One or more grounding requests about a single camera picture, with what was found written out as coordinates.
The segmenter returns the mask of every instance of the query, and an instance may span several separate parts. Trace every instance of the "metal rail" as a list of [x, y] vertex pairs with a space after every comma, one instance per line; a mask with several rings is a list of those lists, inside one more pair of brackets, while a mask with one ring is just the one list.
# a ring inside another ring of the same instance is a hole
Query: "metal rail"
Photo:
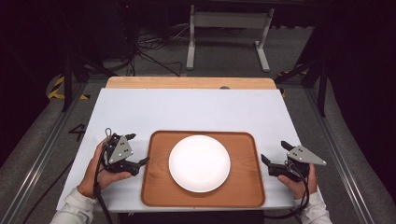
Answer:
[[312, 89], [305, 89], [305, 94], [308, 98], [309, 103], [311, 104], [312, 108], [316, 111], [316, 116], [319, 121], [319, 124], [326, 134], [326, 138], [330, 143], [331, 146], [331, 153], [332, 153], [332, 158], [334, 160], [335, 166], [337, 167], [338, 173], [340, 174], [344, 185], [346, 187], [346, 191], [350, 197], [350, 200], [352, 201], [353, 206], [355, 207], [356, 213], [361, 221], [361, 223], [374, 223], [374, 220], [370, 214], [369, 209], [366, 206], [366, 203], [363, 200], [363, 197], [361, 195], [361, 192], [359, 191], [359, 188], [357, 186], [356, 180], [354, 175], [350, 172], [347, 162], [342, 155], [339, 146], [337, 146], [334, 136], [332, 133], [332, 129], [330, 128], [330, 125], [326, 118], [323, 118], [320, 115], [320, 112], [318, 111], [317, 107], [317, 101], [318, 99], [316, 98], [316, 95]]
[[[78, 83], [76, 84], [76, 90], [73, 94], [73, 99], [78, 99], [79, 96], [83, 93], [86, 87], [85, 83]], [[19, 189], [17, 195], [15, 196], [14, 200], [12, 201], [10, 207], [8, 208], [6, 214], [4, 215], [1, 223], [11, 224], [15, 223], [18, 215], [21, 213], [23, 206], [25, 205], [26, 201], [28, 200], [30, 194], [32, 193], [33, 189], [35, 188], [35, 184], [38, 181], [38, 178], [41, 176], [47, 161], [50, 158], [50, 155], [54, 149], [54, 145], [58, 141], [59, 135], [61, 130], [63, 129], [67, 119], [70, 117], [70, 114], [73, 112], [74, 107], [77, 104], [77, 100], [72, 101], [69, 108], [61, 114], [61, 116], [56, 121], [56, 124], [51, 131], [49, 138], [41, 152], [38, 154], [35, 163], [33, 164], [32, 168], [30, 169], [28, 175], [24, 179], [21, 188]]]

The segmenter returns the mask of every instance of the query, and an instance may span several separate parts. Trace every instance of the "gray carpet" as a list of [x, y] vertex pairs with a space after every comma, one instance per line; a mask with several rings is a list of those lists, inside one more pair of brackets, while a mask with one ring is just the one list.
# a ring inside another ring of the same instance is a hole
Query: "gray carpet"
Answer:
[[[161, 49], [148, 50], [146, 53], [172, 70], [178, 71], [182, 62], [182, 76], [187, 77], [276, 77], [281, 71], [289, 71], [294, 66], [304, 43], [312, 32], [311, 28], [271, 29], [264, 45], [271, 72], [264, 73], [253, 48], [253, 41], [260, 37], [260, 32], [245, 30], [239, 35], [230, 35], [221, 30], [203, 30], [197, 33], [195, 65], [192, 71], [185, 69], [188, 41], [181, 38]], [[151, 63], [136, 56], [134, 70], [137, 76], [173, 76], [170, 71], [156, 63]], [[117, 73], [126, 76], [126, 69]], [[330, 211], [333, 223], [393, 223], [396, 220], [396, 208], [382, 183], [379, 181], [359, 147], [345, 125], [337, 103], [332, 95], [331, 86], [327, 91], [326, 119], [319, 118], [312, 106], [310, 90], [298, 85], [300, 77], [294, 77], [280, 85], [286, 90], [285, 103], [291, 119], [304, 146], [308, 147], [328, 162], [326, 167], [318, 167], [318, 184]], [[17, 212], [15, 223], [22, 223], [28, 211], [50, 186], [53, 180], [76, 155], [80, 141], [76, 133], [70, 130], [79, 124], [88, 125], [99, 90], [106, 85], [103, 75], [92, 76], [83, 93], [91, 96], [90, 100], [78, 100], [70, 116], [60, 130], [59, 137], [53, 144], [45, 168], [26, 202]], [[28, 175], [35, 159], [52, 133], [58, 118], [62, 115], [63, 101], [51, 99], [45, 111], [37, 118], [31, 129], [22, 138], [7, 162], [0, 169], [0, 217], [3, 217], [14, 197], [17, 195], [23, 180]], [[373, 220], [362, 221], [346, 188], [345, 179], [335, 163], [332, 144], [320, 125], [329, 124], [332, 138], [340, 149], [346, 164], [353, 174], [360, 190], [361, 197], [368, 207]], [[27, 223], [49, 223], [55, 213], [55, 207], [63, 190], [62, 183], [66, 174], [54, 186], [44, 200], [38, 205]], [[281, 215], [288, 211], [265, 211], [266, 215]], [[93, 223], [106, 223], [102, 213], [95, 213]], [[265, 219], [265, 223], [297, 223], [294, 218], [285, 220]]]

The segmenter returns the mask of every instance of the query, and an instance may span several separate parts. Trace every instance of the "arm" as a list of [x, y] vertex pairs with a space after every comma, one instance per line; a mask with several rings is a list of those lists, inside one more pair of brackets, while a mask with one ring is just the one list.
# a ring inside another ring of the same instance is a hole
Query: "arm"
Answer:
[[[326, 210], [326, 204], [320, 199], [318, 194], [318, 180], [315, 172], [315, 166], [310, 164], [309, 168], [309, 204], [302, 212], [301, 220], [304, 224], [332, 223], [329, 218], [329, 211]], [[305, 193], [303, 181], [294, 182], [284, 175], [280, 175], [277, 179], [293, 192], [295, 202], [300, 204]]]
[[[77, 188], [64, 199], [66, 204], [53, 217], [51, 224], [60, 223], [91, 223], [93, 220], [93, 206], [96, 204], [95, 194], [93, 193], [93, 182], [96, 172], [96, 165], [100, 160], [100, 154], [103, 150], [102, 141], [95, 150], [95, 153], [88, 164], [84, 178]], [[105, 189], [110, 184], [131, 177], [128, 172], [112, 174], [102, 170], [98, 175], [98, 182], [101, 189]]]

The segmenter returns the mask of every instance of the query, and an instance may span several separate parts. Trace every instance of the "human hand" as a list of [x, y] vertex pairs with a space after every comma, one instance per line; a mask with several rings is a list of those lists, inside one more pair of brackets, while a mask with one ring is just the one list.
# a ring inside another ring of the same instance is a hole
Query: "human hand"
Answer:
[[[96, 166], [100, 160], [100, 155], [103, 150], [103, 143], [107, 140], [103, 140], [95, 150], [90, 163], [88, 164], [87, 170], [85, 172], [84, 178], [82, 179], [81, 183], [78, 185], [78, 192], [85, 197], [89, 197], [94, 199], [95, 194], [93, 192], [93, 182], [95, 179], [96, 173]], [[100, 164], [99, 174], [97, 177], [97, 181], [99, 182], [100, 189], [105, 189], [110, 184], [131, 177], [132, 175], [129, 172], [121, 172], [113, 174], [105, 169], [103, 169], [103, 165]]]
[[[294, 199], [302, 199], [304, 197], [305, 185], [303, 181], [294, 182], [285, 175], [279, 175], [277, 179], [293, 192]], [[314, 164], [309, 164], [309, 175], [307, 179], [309, 194], [317, 192], [318, 180]]]

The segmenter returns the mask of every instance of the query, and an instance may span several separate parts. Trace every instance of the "table leg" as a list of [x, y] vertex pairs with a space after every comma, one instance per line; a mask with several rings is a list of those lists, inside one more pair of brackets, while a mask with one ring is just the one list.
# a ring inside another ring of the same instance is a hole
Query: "table leg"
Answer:
[[267, 58], [265, 57], [263, 46], [264, 46], [265, 38], [267, 37], [267, 34], [268, 34], [268, 30], [271, 25], [271, 20], [273, 18], [273, 15], [274, 15], [274, 9], [271, 8], [271, 9], [269, 9], [269, 11], [267, 13], [265, 23], [262, 28], [262, 39], [260, 41], [255, 41], [257, 54], [259, 55], [260, 63], [262, 65], [262, 71], [264, 71], [264, 72], [270, 71], [270, 66], [267, 62]]
[[194, 55], [195, 55], [195, 38], [194, 38], [194, 15], [195, 9], [194, 5], [191, 6], [191, 13], [190, 13], [190, 44], [189, 44], [189, 52], [187, 54], [187, 70], [192, 70], [194, 67]]

